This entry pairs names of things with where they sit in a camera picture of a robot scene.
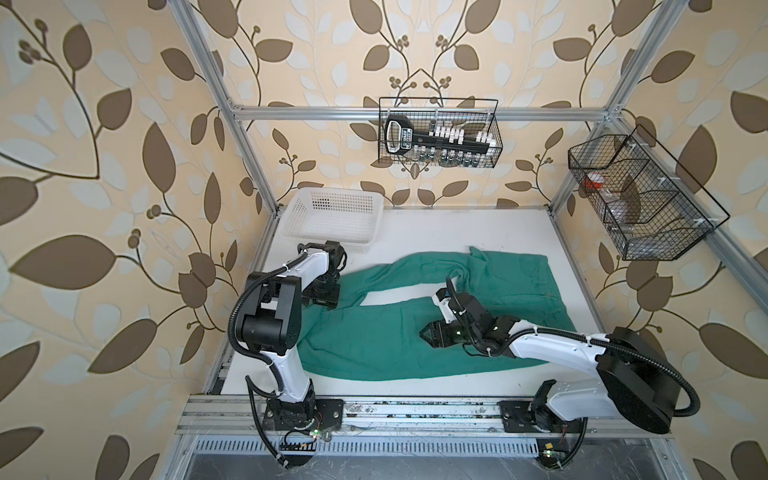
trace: wallpaper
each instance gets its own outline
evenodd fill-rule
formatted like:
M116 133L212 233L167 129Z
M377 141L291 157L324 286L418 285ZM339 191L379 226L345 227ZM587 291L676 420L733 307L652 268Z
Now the wallpaper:
M266 212L164 2L0 0L0 50L0 478L150 478Z
M723 203L733 215L723 228L764 266L766 21L762 0L690 2L625 111ZM574 192L558 220L608 330L639 331L701 397L697 415L672 423L690 470L703 480L768 478L768 316L705 243L674 262L619 260L583 195Z
M602 106L659 4L192 1L236 103L357 107L366 96Z
M767 27L763 0L691 2L624 114L680 158L768 269Z
M376 191L390 207L540 207L568 171L567 150L584 122L501 122L496 167L440 167L378 158L377 129L345 121L254 121L247 125L278 203L303 187Z

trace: wire mesh basket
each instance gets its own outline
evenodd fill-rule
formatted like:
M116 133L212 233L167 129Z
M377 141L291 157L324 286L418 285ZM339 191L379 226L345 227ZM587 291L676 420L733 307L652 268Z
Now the wire mesh basket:
M638 128L572 147L568 168L623 260L675 260L730 215L669 150L646 130L638 134ZM674 160L675 174L656 163L648 153L651 145Z
M504 145L497 100L379 99L379 158L440 167L493 168ZM441 105L455 104L454 107Z

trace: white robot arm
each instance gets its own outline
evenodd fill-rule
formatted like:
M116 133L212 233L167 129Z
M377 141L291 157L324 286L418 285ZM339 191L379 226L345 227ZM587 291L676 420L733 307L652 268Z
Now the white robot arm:
M535 424L548 431L578 418L626 418L654 433L669 432L674 416L695 414L700 406L693 387L635 332L617 327L611 335L582 335L537 326L514 316L494 318L468 293L456 293L450 278L432 301L443 320L420 335L435 348L461 343L488 357L539 359L593 376L580 382L548 380L531 408ZM690 405L676 410L680 388Z

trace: green cloth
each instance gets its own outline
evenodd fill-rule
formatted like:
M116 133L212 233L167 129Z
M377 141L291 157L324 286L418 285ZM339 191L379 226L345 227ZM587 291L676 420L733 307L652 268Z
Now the green cloth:
M389 305L360 306L368 292L458 277L456 289L469 292L493 316L518 316L542 326L573 330L547 257L484 252L414 253L389 265L341 277L334 310L303 309L299 355L308 372L350 380L424 379L494 372L539 365L533 359L489 359L467 355L461 345L433 349L419 337L427 323L441 319L429 297Z

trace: white platform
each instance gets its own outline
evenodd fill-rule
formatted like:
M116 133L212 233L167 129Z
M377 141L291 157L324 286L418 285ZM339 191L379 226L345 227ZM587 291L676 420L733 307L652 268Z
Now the white platform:
M296 239L280 235L266 259L265 271L296 256ZM598 326L584 299L571 264L545 210L385 210L379 239L368 253L350 253L343 273L391 263L424 251L469 252L469 247L510 253L537 253L549 259L563 303L576 330L597 333ZM439 285L421 285L369 294L364 304L394 303L431 296ZM246 395L245 375L269 391L274 381L264 364L235 354L223 395ZM362 382L310 374L317 395L334 396L532 396L548 379L578 380L584 374L547 363L502 372L472 373L434 379Z

